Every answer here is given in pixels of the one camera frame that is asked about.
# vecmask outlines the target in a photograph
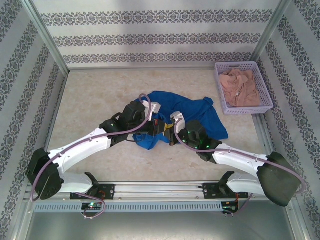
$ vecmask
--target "laundry basket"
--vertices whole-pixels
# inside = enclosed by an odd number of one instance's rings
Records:
[[[240,71],[252,70],[255,85],[260,96],[260,106],[251,107],[233,107],[226,102],[222,85],[219,82],[219,75],[226,70],[239,69]],[[261,76],[258,65],[254,61],[237,61],[237,62],[217,62],[215,64],[215,81],[219,91],[220,102],[224,114],[264,114],[274,107],[264,79]]]

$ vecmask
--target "white bracket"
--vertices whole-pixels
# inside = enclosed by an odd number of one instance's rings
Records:
[[[246,192],[265,195],[258,178],[250,174],[234,173],[226,184],[234,193]]]
[[[177,133],[180,133],[180,131],[186,127],[185,118],[184,118],[184,116],[182,115],[181,112],[175,111],[174,113],[172,113],[172,114],[170,115],[170,118],[171,118],[171,119],[174,119],[174,122],[172,121],[172,123],[176,125]]]
[[[145,106],[145,110],[144,110],[144,113],[145,113],[145,116],[148,115],[148,112],[149,112],[149,103],[147,101],[142,101],[142,104]],[[160,103],[157,103],[157,102],[151,102],[151,114],[148,118],[148,121],[151,121],[152,120],[152,113],[154,114],[157,114],[159,112],[161,108],[161,104]]]
[[[82,193],[85,194],[93,186],[91,179],[84,173],[65,172],[60,176],[64,183],[59,193]]]

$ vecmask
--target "patterned wall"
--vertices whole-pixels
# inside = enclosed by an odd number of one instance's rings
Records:
[[[248,61],[280,0],[34,0],[69,68]]]
[[[307,181],[298,201],[311,239],[320,239],[320,1],[295,0],[259,60],[274,108],[272,142]]]
[[[0,1],[0,56],[0,240],[4,240],[25,192],[32,152],[45,145],[65,76],[19,0]]]

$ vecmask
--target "marble surface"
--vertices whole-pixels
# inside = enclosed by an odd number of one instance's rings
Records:
[[[229,139],[226,144],[263,153],[250,114],[222,113],[213,70],[88,70],[71,71],[54,125],[49,150],[63,147],[92,132],[103,121],[122,112],[140,93],[167,91],[192,100],[214,101]],[[92,173],[98,181],[213,181],[234,170],[201,160],[181,145],[160,141],[152,150],[122,142],[100,151],[69,169]]]

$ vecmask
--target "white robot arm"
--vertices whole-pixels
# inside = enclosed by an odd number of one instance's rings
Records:
[[[111,119],[106,120],[87,136],[50,152],[45,152],[42,148],[36,150],[26,175],[30,182],[36,185],[35,191],[39,198],[45,200],[57,193],[81,193],[95,196],[97,180],[90,173],[75,174],[66,171],[92,154],[125,141],[129,134],[123,134],[124,131],[134,129],[142,121],[147,123],[135,133],[152,136],[164,133],[171,142],[174,144],[181,142],[197,152],[206,162],[228,165],[245,172],[229,174],[226,184],[221,186],[222,193],[231,191],[266,195],[274,203],[286,206],[300,186],[301,180],[292,174],[266,164],[272,161],[273,165],[281,165],[293,171],[279,153],[258,155],[232,148],[209,138],[198,121],[185,124],[180,112],[171,115],[175,126],[169,128],[164,122],[152,119],[151,114],[148,115],[149,112],[157,113],[159,109],[160,105],[156,102],[151,103],[149,109],[148,102],[134,101],[126,106],[123,113],[117,113]]]

